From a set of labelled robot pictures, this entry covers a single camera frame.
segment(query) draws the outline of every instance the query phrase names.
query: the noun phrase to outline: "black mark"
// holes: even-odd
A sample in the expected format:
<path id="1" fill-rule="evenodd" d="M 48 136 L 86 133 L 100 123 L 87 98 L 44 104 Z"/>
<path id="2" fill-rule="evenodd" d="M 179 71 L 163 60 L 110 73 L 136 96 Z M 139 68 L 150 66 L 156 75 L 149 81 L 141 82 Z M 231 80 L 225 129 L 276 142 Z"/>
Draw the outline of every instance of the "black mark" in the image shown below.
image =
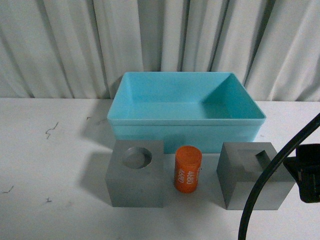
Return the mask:
<path id="1" fill-rule="evenodd" d="M 100 125 L 100 124 L 103 124 L 103 123 L 106 122 L 106 121 L 108 121 L 108 119 L 107 119 L 107 118 L 104 118 L 104 119 L 98 121 L 96 124 L 97 124 L 97 125 Z"/>
<path id="2" fill-rule="evenodd" d="M 13 188 L 14 188 L 14 186 L 12 186 L 9 191 L 3 191 L 2 193 L 3 193 L 3 194 L 8 194 L 8 193 L 10 193 L 10 191 L 11 191 Z"/>
<path id="3" fill-rule="evenodd" d="M 56 123 L 56 125 L 54 126 L 54 128 L 49 128 L 49 129 L 45 132 L 45 134 L 47 134 L 47 135 L 48 135 L 48 136 L 46 137 L 46 139 L 48 139 L 48 138 L 50 137 L 50 135 L 51 135 L 51 134 L 50 134 L 50 133 L 48 133 L 48 132 L 49 132 L 50 130 L 55 130 L 55 129 L 56 129 L 56 127 L 58 126 L 58 123 L 59 123 L 59 122 L 57 122 L 57 123 Z"/>

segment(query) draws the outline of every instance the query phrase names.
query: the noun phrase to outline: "orange cylinder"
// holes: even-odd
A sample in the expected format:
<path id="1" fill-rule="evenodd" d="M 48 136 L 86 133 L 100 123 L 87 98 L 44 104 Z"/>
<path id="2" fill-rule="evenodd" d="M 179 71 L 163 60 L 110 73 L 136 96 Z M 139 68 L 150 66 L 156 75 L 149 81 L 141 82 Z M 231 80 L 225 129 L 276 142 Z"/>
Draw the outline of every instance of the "orange cylinder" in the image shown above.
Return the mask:
<path id="1" fill-rule="evenodd" d="M 202 160 L 201 151 L 194 146 L 182 146 L 175 152 L 174 186 L 182 193 L 192 193 L 198 185 Z"/>

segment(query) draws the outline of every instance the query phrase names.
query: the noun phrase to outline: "turquoise plastic bin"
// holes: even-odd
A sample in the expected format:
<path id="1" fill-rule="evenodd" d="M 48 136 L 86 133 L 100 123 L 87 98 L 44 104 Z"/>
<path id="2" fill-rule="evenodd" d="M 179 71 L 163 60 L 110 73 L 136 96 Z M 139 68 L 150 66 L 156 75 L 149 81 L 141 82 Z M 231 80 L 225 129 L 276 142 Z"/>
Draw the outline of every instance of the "turquoise plastic bin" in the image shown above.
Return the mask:
<path id="1" fill-rule="evenodd" d="M 118 140 L 220 153 L 223 142 L 252 142 L 266 116 L 230 72 L 127 72 L 107 118 Z"/>

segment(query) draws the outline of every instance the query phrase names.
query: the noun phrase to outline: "plastic container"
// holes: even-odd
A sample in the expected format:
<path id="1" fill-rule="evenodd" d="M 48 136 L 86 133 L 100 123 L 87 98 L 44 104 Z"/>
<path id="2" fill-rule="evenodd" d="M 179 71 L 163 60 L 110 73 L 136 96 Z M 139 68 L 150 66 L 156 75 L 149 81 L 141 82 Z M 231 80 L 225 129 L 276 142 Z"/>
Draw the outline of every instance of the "plastic container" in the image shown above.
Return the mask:
<path id="1" fill-rule="evenodd" d="M 174 186 L 182 193 L 196 190 L 202 160 L 201 151 L 194 146 L 182 146 L 175 152 Z"/>
<path id="2" fill-rule="evenodd" d="M 266 116 L 230 72 L 127 72 L 107 118 L 117 140 L 220 153 L 223 142 L 252 142 Z"/>

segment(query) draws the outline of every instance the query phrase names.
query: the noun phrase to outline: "circular hole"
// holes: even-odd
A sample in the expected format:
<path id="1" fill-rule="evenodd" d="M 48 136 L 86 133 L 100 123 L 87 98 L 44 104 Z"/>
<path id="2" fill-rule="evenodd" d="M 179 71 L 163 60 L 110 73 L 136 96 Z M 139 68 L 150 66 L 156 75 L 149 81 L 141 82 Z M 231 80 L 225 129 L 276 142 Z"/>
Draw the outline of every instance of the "circular hole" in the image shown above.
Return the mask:
<path id="1" fill-rule="evenodd" d="M 151 152 L 144 147 L 131 147 L 123 155 L 123 164 L 131 169 L 142 169 L 150 164 Z"/>

